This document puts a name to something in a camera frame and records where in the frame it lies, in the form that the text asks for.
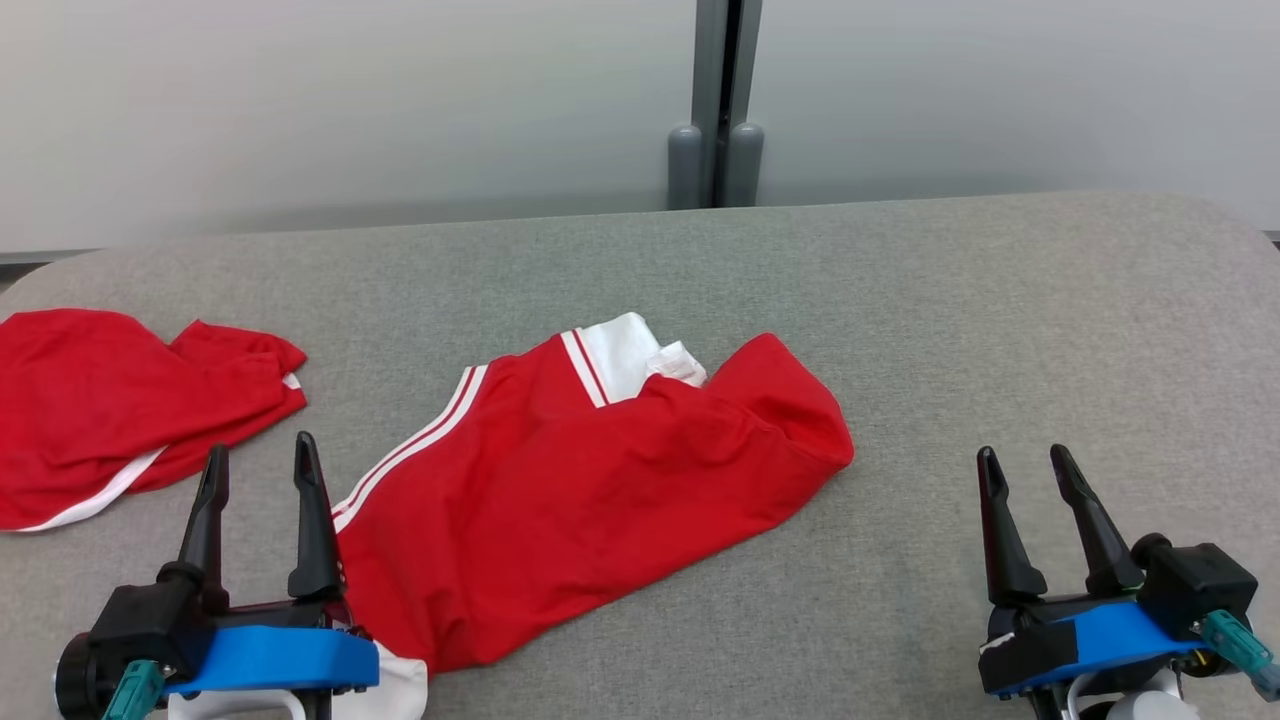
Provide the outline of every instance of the red garment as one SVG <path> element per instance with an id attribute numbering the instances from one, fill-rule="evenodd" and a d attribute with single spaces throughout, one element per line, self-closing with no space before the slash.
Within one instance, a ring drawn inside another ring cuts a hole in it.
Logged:
<path id="1" fill-rule="evenodd" d="M 101 310 L 18 313 L 0 323 L 0 530 L 99 512 L 122 492 L 198 473 L 306 406 L 301 350 L 192 323 L 168 346 Z"/>
<path id="2" fill-rule="evenodd" d="M 356 620 L 433 673 L 494 662 L 777 527 L 852 460 L 836 400 L 777 337 L 701 388 L 645 379 L 657 350 L 630 314 L 467 369 L 334 507 Z"/>

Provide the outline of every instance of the gray fabric surface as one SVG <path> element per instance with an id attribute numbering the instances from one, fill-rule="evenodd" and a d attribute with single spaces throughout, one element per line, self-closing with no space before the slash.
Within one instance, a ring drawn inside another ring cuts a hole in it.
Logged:
<path id="1" fill-rule="evenodd" d="M 56 263 L 0 318 L 72 305 L 164 337 L 279 333 L 311 405 L 232 455 L 225 580 L 283 597 L 292 436 L 334 497 L 433 418 L 463 365 L 636 310 L 714 369 L 773 331 L 822 378 L 858 459 L 778 530 L 439 678 L 433 719 L 1030 717 L 983 696 L 974 452 L 993 445 L 1028 551 L 1083 588 L 1048 464 L 1066 443 L 1133 542 L 1213 541 L 1262 580 L 1280 644 L 1280 254 L 1216 208 L 1065 193 L 234 237 Z M 177 551 L 193 484 L 0 537 L 0 705 L 51 717 L 49 670 L 120 583 Z M 1239 676 L 1206 717 L 1270 717 Z"/>

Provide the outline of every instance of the teal connector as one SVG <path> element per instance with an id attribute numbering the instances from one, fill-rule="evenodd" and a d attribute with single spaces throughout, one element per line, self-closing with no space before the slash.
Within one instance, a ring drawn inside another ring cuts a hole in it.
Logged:
<path id="1" fill-rule="evenodd" d="M 1210 612 L 1202 625 L 1201 637 L 1213 652 L 1248 675 L 1267 702 L 1280 701 L 1280 667 L 1271 664 L 1275 653 L 1257 635 L 1225 610 Z"/>
<path id="2" fill-rule="evenodd" d="M 143 720 L 156 708 L 161 689 L 164 689 L 164 675 L 155 662 L 150 660 L 129 662 L 102 720 Z"/>

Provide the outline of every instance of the black knob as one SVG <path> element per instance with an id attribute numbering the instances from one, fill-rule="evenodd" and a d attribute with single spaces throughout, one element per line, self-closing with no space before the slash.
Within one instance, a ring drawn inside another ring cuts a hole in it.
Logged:
<path id="1" fill-rule="evenodd" d="M 1151 568 L 1151 553 L 1157 547 L 1174 547 L 1174 543 L 1169 542 L 1169 538 L 1160 533 L 1151 533 L 1138 538 L 1138 542 L 1133 543 L 1133 550 L 1129 551 L 1129 557 L 1133 559 L 1134 564 L 1143 570 Z"/>

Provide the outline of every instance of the white wall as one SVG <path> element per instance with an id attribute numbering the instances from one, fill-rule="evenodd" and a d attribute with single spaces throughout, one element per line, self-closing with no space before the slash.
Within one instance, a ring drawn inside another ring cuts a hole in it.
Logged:
<path id="1" fill-rule="evenodd" d="M 765 0 L 759 202 L 1059 188 L 1280 229 L 1276 0 Z"/>
<path id="2" fill-rule="evenodd" d="M 8 0 L 0 254 L 652 210 L 686 0 Z"/>

